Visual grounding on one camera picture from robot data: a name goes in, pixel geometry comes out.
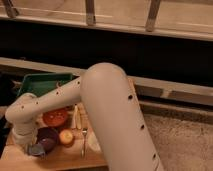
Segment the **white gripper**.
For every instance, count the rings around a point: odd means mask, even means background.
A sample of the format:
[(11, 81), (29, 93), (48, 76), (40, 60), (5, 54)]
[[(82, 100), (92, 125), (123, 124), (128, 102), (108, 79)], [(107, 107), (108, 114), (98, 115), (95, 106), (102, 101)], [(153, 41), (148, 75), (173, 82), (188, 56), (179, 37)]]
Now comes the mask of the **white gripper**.
[(29, 133), (19, 133), (16, 128), (12, 129), (13, 142), (20, 146), (27, 146), (34, 144), (37, 140), (38, 130), (34, 129)]

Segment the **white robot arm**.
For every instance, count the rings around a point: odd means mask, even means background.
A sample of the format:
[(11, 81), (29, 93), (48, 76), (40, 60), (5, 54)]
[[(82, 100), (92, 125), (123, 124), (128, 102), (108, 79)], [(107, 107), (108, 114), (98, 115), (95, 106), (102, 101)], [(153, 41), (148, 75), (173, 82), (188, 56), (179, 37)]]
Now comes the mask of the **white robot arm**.
[(15, 142), (26, 146), (36, 133), (36, 116), (82, 103), (109, 171), (164, 171), (126, 73), (98, 63), (75, 80), (37, 97), (21, 95), (5, 113)]

